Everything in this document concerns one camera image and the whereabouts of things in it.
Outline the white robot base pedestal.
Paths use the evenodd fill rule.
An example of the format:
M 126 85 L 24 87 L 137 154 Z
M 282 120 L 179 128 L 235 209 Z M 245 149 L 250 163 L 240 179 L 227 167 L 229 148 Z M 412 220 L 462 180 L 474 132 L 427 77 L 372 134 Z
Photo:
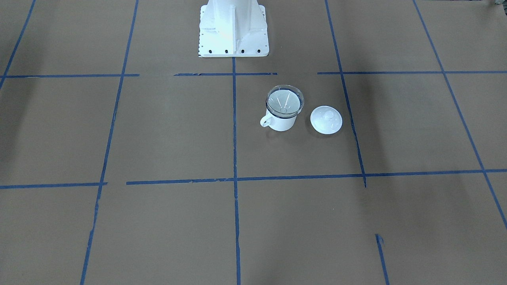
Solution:
M 199 15 L 199 57 L 268 56 L 266 9 L 257 0 L 209 0 Z

